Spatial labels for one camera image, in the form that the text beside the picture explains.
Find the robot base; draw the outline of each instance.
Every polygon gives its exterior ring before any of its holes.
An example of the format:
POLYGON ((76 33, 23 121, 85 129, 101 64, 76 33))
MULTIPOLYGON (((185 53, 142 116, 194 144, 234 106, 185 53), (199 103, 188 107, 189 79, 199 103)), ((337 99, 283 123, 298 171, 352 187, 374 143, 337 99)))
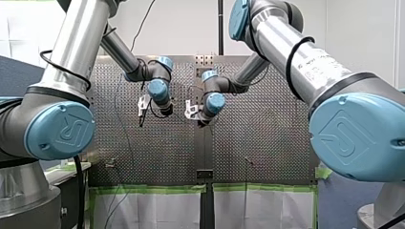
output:
POLYGON ((61 228, 60 190, 49 186, 39 162, 0 169, 0 225, 61 228))
MULTIPOLYGON (((357 211, 357 229, 377 229, 405 212, 405 184, 386 183, 375 204, 361 207, 357 211)), ((405 229, 405 222, 392 227, 405 229)))

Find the blue joint cover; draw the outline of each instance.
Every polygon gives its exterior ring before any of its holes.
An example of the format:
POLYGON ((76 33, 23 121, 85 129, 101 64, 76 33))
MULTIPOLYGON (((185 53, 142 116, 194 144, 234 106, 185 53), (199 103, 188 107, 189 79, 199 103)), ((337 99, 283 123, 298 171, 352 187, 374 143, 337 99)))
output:
POLYGON ((214 115, 218 114, 225 106, 225 97, 223 94, 212 93, 208 96, 205 103, 206 109, 214 115))
POLYGON ((217 71, 214 71, 214 70, 206 71, 202 74, 202 82, 205 82, 206 80, 208 80, 211 77, 217 77, 217 76, 218 76, 217 71))
POLYGON ((405 108, 375 94, 340 94, 313 113, 315 153, 333 171, 360 181, 405 179, 405 108))
POLYGON ((73 101, 56 103, 32 120, 24 144, 27 152, 38 159, 67 159, 90 144, 95 126, 87 107, 73 101))
POLYGON ((169 57, 159 56, 156 60, 162 65, 166 66, 170 70, 170 72, 173 71, 173 61, 169 57))
POLYGON ((122 75, 124 76, 125 80, 128 82, 133 82, 129 77, 128 74, 126 72, 122 72, 122 75))
POLYGON ((248 0, 236 0, 229 18, 229 36, 232 40, 243 40, 248 24, 248 11, 248 0))
POLYGON ((162 79, 153 79, 149 83, 148 93, 154 101, 163 101, 170 96, 168 83, 162 79))

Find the green tape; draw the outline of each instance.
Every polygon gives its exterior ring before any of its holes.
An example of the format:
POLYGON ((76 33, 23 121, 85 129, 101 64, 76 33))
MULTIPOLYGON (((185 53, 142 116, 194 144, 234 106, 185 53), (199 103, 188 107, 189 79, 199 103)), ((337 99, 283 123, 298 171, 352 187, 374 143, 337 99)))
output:
POLYGON ((312 228, 318 228, 318 188, 314 189, 313 193, 313 220, 312 220, 312 228))
POLYGON ((149 185, 122 185, 119 187, 91 188, 95 195, 117 194, 198 194, 205 193, 205 185, 186 186, 149 186, 149 185))
POLYGON ((94 189, 89 190, 89 205, 90 205, 90 229, 94 229, 95 209, 96 209, 96 194, 94 189))
POLYGON ((315 168, 315 178, 317 179, 327 179, 332 173, 332 170, 329 168, 315 168))
POLYGON ((232 184, 214 184, 214 192, 234 192, 234 191, 276 191, 292 193, 313 193, 317 190, 316 185, 276 185, 276 184, 258 184, 258 183, 232 183, 232 184))

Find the perforated metal board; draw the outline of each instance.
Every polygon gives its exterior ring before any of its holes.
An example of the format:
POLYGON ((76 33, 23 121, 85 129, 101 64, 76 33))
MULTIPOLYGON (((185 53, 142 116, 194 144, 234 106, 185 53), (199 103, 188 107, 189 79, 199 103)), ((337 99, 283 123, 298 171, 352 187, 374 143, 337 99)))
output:
MULTIPOLYGON (((214 67, 230 77, 245 60, 215 56, 214 67)), ((214 182, 311 184, 316 165, 308 108, 272 65, 247 94, 226 96, 213 137, 214 182)))
MULTIPOLYGON (((147 61, 150 56, 140 58, 147 61)), ((195 62, 193 56, 171 58, 175 65, 170 91, 176 115, 158 119, 149 112, 143 128, 138 118, 138 99, 145 94, 141 83, 123 79, 110 57, 97 59, 92 78, 98 160, 90 174, 92 186, 196 183, 194 126, 182 115, 195 62), (111 159, 115 166, 107 168, 111 159)))
MULTIPOLYGON (((201 63, 204 57, 197 57, 199 61, 195 56, 171 56, 175 62, 171 94, 178 116, 157 119, 149 114, 143 128, 139 127, 137 106, 145 94, 141 83, 121 79, 121 69, 110 57, 97 60, 89 96, 96 117, 98 160, 90 173, 90 185, 195 184, 198 169, 213 169, 214 182, 313 183, 317 158, 309 146, 308 109, 293 98, 273 68, 249 93, 226 96, 213 135, 211 128, 201 130, 185 121, 184 101, 195 98, 188 94, 188 87, 199 81, 196 68, 211 65, 211 59, 201 63), (112 158, 114 168, 106 168, 112 158)), ((231 76, 246 59, 215 56, 212 65, 221 75, 231 76)))

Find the white wall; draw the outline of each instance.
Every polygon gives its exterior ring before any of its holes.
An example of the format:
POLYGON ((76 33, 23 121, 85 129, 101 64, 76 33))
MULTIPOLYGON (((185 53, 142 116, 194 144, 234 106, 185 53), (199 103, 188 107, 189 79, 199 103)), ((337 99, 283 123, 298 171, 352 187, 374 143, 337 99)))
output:
POLYGON ((45 66, 39 52, 53 48, 64 18, 56 1, 0 1, 0 55, 45 66))
MULTIPOLYGON (((111 25, 127 46, 152 0, 120 4, 111 25)), ((217 51, 217 0, 156 1, 137 39, 136 54, 211 54, 217 51)))
POLYGON ((399 1, 327 0, 327 51, 353 71, 373 72, 395 85, 399 1))
MULTIPOLYGON (((152 0, 130 0, 120 5, 110 20, 128 47, 152 0)), ((242 42, 230 40, 228 21, 235 0, 224 0, 224 53, 248 55, 242 42)), ((304 33, 325 47, 326 0, 290 0, 305 17, 304 33)), ((134 53, 194 55, 218 53, 217 0, 156 1, 134 53)), ((43 65, 39 51, 52 49, 64 19, 54 2, 0 1, 0 54, 34 65, 43 65)))
MULTIPOLYGON (((290 0, 304 14, 305 34, 325 47, 326 0, 290 0)), ((151 0, 132 0, 120 5, 111 24, 130 46, 151 0)), ((224 54, 249 55, 242 42, 228 35, 228 21, 235 0, 224 0, 224 54)), ((194 55, 218 53, 217 0, 157 1, 137 39, 136 54, 194 55)))

